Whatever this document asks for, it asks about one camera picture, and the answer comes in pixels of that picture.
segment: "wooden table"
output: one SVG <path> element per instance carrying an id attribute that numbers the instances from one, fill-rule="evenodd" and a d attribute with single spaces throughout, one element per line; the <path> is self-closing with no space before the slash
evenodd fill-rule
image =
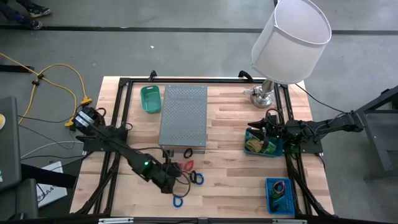
<path id="1" fill-rule="evenodd" d="M 106 108 L 107 124 L 111 121 L 119 78 L 104 77 L 99 93 L 96 106 Z M 134 84 L 127 119 L 133 125 L 127 139 L 131 147 L 157 146 L 158 143 L 161 114 L 147 114 L 141 106 L 140 90 L 147 85 L 158 85 L 163 98 L 166 84 Z M 247 123 L 259 121 L 265 115 L 265 110 L 253 106 L 249 97 L 242 94 L 243 90 L 249 89 L 252 84 L 198 85 L 208 86 L 207 144 L 205 154 L 194 154 L 192 159 L 195 160 L 195 170 L 205 176 L 205 183 L 202 186 L 192 185 L 189 195 L 184 198 L 184 205 L 181 208 L 174 208 L 172 195 L 162 194 L 154 184 L 143 181 L 133 173 L 125 158 L 122 158 L 112 216 L 274 217 L 267 212 L 264 182 L 266 177 L 287 177 L 287 169 L 284 157 L 270 158 L 243 153 Z M 295 85 L 289 86 L 289 91 L 295 119 L 311 120 L 306 94 Z M 283 94 L 281 97 L 285 108 Z M 164 161 L 160 150 L 146 152 Z M 103 156 L 103 152 L 96 152 L 83 161 L 71 212 L 81 208 L 94 192 L 100 179 Z M 321 160 L 313 154 L 303 154 L 302 157 L 309 189 L 326 210 L 333 213 Z M 173 161 L 183 160 L 181 154 L 175 154 L 173 158 Z M 300 208 L 304 211 L 303 196 L 299 187 L 297 189 Z M 185 190 L 183 185 L 176 184 L 176 193 L 182 194 Z M 106 204 L 107 194 L 106 189 L 103 207 Z"/>

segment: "lamp base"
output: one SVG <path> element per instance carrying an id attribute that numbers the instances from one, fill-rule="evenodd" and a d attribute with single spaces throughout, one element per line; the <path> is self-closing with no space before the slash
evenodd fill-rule
<path id="1" fill-rule="evenodd" d="M 254 86 L 243 94 L 250 95 L 250 100 L 257 108 L 267 108 L 274 100 L 274 83 L 266 80 L 261 86 Z"/>

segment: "gray floor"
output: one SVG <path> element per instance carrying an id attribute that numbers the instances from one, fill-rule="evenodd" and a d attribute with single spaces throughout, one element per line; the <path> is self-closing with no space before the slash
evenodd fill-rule
<path id="1" fill-rule="evenodd" d="M 53 9 L 43 18 L 48 25 L 262 28 L 272 12 L 263 0 L 37 0 Z M 333 29 L 397 30 L 395 0 L 316 0 Z M 0 30 L 0 52 L 40 70 L 53 63 L 68 63 L 83 76 L 87 93 L 96 102 L 105 75 L 235 77 L 250 68 L 251 48 L 258 34 L 157 33 L 157 32 L 56 32 Z M 355 110 L 386 88 L 398 85 L 398 36 L 333 36 L 312 76 L 307 90 L 319 100 L 341 110 Z M 0 63 L 11 62 L 0 58 Z M 0 97 L 14 95 L 22 114 L 29 102 L 33 75 L 1 73 Z M 77 76 L 66 68 L 47 72 L 49 79 L 70 87 L 82 98 Z M 331 118 L 332 111 L 310 100 L 314 120 Z M 58 120 L 71 115 L 72 97 L 43 83 L 30 116 Z M 71 139 L 63 124 L 24 121 L 57 141 Z M 50 143 L 20 129 L 21 154 Z M 322 141 L 326 174 L 333 206 L 345 218 L 398 222 L 398 181 L 365 184 L 363 175 L 381 169 L 377 154 L 364 133 L 333 133 Z M 65 150 L 48 147 L 33 154 L 74 156 L 81 144 Z M 73 159 L 64 159 L 63 163 Z M 27 164 L 44 166 L 56 159 L 35 158 Z"/>

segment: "white paper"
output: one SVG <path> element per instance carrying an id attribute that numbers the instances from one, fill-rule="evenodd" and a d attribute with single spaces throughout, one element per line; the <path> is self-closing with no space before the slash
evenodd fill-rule
<path id="1" fill-rule="evenodd" d="M 53 164 L 50 164 L 48 166 L 45 166 L 42 169 L 52 170 L 52 169 L 56 168 L 53 170 L 53 172 L 63 173 L 61 166 L 62 166 L 61 162 L 58 161 L 58 162 L 54 162 Z M 36 187 L 37 201 L 40 201 L 43 199 L 41 202 L 39 202 L 39 208 L 68 195 L 67 189 L 65 187 L 57 187 L 57 186 L 51 186 L 51 185 L 47 185 L 47 184 L 39 184 L 39 186 L 42 188 L 42 190 L 45 194 L 45 197 L 43 199 L 44 195 L 43 195 L 42 191 L 40 190 L 39 187 Z"/>

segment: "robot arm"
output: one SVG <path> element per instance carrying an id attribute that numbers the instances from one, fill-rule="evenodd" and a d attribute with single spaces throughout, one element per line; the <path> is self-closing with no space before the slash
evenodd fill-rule
<path id="1" fill-rule="evenodd" d="M 286 124 L 277 124 L 277 116 L 269 113 L 260 121 L 248 123 L 249 126 L 257 128 L 266 138 L 282 138 L 286 146 L 299 145 L 303 141 L 317 143 L 326 134 L 335 131 L 361 132 L 364 129 L 359 115 L 354 111 L 341 113 L 333 119 L 324 121 L 298 121 L 290 120 Z"/>
<path id="2" fill-rule="evenodd" d="M 132 171 L 142 177 L 145 181 L 153 183 L 161 189 L 164 194 L 172 194 L 176 175 L 169 175 L 165 164 L 161 164 L 150 154 L 144 154 L 138 150 L 130 148 L 121 139 L 123 130 L 113 126 L 105 126 L 103 116 L 94 108 L 86 107 L 82 109 L 73 120 L 77 130 L 84 136 L 77 138 L 84 143 L 95 143 L 103 151 L 118 152 L 127 159 Z"/>

